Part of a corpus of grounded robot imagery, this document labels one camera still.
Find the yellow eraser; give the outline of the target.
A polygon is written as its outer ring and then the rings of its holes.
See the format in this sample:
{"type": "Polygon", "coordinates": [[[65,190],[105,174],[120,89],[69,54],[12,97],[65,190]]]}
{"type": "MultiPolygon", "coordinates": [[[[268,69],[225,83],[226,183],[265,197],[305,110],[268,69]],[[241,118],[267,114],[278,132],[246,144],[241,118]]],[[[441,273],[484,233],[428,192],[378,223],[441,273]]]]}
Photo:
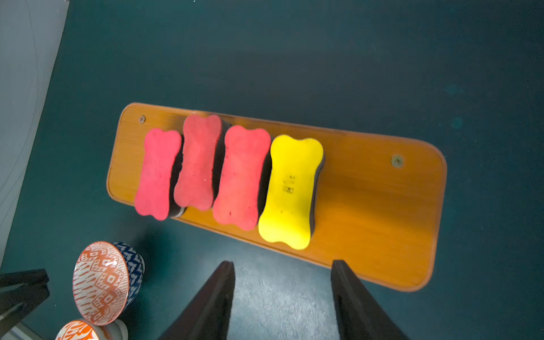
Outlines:
{"type": "Polygon", "coordinates": [[[324,148],[313,138],[296,140],[279,135],[270,152],[272,168],[259,234],[270,243],[305,249],[313,236],[315,191],[324,148]]]}

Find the orange floral bowl near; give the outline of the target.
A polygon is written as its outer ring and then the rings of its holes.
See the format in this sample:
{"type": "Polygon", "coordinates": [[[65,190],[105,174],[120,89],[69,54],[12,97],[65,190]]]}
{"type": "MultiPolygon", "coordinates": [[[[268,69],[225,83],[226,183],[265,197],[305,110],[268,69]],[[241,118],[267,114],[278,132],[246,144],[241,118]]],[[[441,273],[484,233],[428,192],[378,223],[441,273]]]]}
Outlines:
{"type": "Polygon", "coordinates": [[[55,337],[56,340],[128,340],[126,324],[116,320],[105,326],[97,326],[86,320],[73,320],[64,325],[55,337]]]}

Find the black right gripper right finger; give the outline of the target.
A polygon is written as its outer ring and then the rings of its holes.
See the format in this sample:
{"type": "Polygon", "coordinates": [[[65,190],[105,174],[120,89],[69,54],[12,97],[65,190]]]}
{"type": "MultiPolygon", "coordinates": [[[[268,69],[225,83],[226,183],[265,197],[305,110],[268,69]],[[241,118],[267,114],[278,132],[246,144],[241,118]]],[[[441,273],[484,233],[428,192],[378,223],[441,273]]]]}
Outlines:
{"type": "Polygon", "coordinates": [[[343,260],[331,267],[331,289],[340,339],[407,339],[343,260]]]}

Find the orange patterned bowl far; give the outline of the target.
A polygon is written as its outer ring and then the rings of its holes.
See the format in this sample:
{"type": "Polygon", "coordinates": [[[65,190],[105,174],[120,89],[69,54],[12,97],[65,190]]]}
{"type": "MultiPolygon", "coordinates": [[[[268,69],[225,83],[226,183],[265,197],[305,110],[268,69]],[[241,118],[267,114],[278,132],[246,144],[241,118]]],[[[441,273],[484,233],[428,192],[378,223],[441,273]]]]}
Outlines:
{"type": "Polygon", "coordinates": [[[124,242],[94,242],[79,255],[72,293],[82,317],[97,326],[116,321],[143,284],[143,257],[124,242]]]}

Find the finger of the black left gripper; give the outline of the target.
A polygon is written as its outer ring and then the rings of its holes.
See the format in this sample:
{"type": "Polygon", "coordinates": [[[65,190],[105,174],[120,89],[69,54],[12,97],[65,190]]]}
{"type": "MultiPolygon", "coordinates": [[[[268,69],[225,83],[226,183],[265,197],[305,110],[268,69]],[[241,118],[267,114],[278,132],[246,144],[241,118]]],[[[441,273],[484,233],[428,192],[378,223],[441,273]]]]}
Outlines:
{"type": "Polygon", "coordinates": [[[45,269],[1,274],[1,336],[50,296],[45,269]]]}

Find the red eraser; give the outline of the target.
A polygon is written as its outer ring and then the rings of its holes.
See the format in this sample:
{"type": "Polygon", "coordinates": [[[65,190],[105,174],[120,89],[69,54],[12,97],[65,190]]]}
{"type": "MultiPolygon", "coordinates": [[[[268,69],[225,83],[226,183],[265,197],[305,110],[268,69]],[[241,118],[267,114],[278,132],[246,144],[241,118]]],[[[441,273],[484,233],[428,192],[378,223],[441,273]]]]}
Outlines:
{"type": "Polygon", "coordinates": [[[259,220],[259,194],[270,134],[262,129],[233,126],[225,135],[225,158],[213,217],[221,225],[253,230],[259,220]]]}
{"type": "Polygon", "coordinates": [[[142,216],[163,221],[171,215],[171,177],[183,140],[179,132],[159,128],[151,129],[144,140],[135,209],[142,216]]]}
{"type": "Polygon", "coordinates": [[[174,200],[181,207],[207,211],[215,199],[213,170],[222,121],[218,116],[192,115],[185,119],[183,133],[183,161],[174,200]]]}

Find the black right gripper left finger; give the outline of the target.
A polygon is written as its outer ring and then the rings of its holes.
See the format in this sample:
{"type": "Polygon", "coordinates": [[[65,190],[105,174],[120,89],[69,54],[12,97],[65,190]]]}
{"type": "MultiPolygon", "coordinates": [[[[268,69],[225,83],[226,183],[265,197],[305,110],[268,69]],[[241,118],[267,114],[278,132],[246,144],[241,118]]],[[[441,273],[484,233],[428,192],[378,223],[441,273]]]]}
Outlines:
{"type": "Polygon", "coordinates": [[[161,339],[226,339],[235,292],[235,266],[223,261],[161,339]]]}

